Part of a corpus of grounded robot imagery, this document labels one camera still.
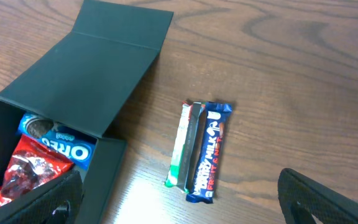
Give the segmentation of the blue Oreo cookie pack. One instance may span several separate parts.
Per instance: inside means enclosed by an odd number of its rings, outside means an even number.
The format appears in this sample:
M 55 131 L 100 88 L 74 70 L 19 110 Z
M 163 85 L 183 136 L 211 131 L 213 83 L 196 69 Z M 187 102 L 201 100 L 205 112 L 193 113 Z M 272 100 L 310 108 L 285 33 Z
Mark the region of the blue Oreo cookie pack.
M 96 147 L 94 137 L 33 113 L 23 115 L 18 132 L 63 154 L 74 164 L 88 170 Z

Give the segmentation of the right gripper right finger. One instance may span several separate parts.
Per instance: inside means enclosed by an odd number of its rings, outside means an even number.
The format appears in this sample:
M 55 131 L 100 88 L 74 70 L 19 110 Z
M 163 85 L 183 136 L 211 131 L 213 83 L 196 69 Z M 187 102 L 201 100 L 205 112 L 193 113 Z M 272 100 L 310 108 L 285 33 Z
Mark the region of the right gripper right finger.
M 286 223 L 358 223 L 358 203 L 290 168 L 278 178 Z

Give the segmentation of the red Hacks candy bag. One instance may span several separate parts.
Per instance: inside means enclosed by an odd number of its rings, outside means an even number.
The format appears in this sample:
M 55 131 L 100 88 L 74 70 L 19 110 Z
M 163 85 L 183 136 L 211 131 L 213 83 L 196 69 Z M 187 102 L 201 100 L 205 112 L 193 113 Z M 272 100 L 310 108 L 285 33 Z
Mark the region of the red Hacks candy bag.
M 65 155 L 22 134 L 17 144 L 0 138 L 0 207 L 70 170 Z

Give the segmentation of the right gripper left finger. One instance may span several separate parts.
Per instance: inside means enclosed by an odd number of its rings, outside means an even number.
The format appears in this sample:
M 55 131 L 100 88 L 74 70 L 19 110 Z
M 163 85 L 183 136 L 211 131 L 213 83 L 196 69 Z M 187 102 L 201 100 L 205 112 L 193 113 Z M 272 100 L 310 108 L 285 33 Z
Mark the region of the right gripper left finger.
M 0 207 L 0 223 L 74 223 L 83 198 L 82 179 L 76 170 Z

